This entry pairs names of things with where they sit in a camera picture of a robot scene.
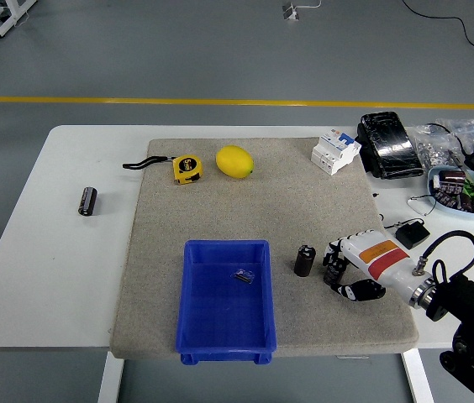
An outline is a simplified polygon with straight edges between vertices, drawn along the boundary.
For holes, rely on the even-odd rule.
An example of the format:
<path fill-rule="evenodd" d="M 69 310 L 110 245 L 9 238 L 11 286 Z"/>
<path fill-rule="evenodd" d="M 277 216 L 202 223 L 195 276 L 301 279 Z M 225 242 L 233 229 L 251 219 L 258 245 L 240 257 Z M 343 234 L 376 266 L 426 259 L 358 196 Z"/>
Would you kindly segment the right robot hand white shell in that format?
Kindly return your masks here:
<path fill-rule="evenodd" d="M 365 278 L 344 285 L 342 277 L 350 264 Z M 372 229 L 329 243 L 323 267 L 324 283 L 350 301 L 381 299 L 390 288 L 409 306 L 418 308 L 434 284 L 431 274 L 420 271 L 404 250 Z"/>

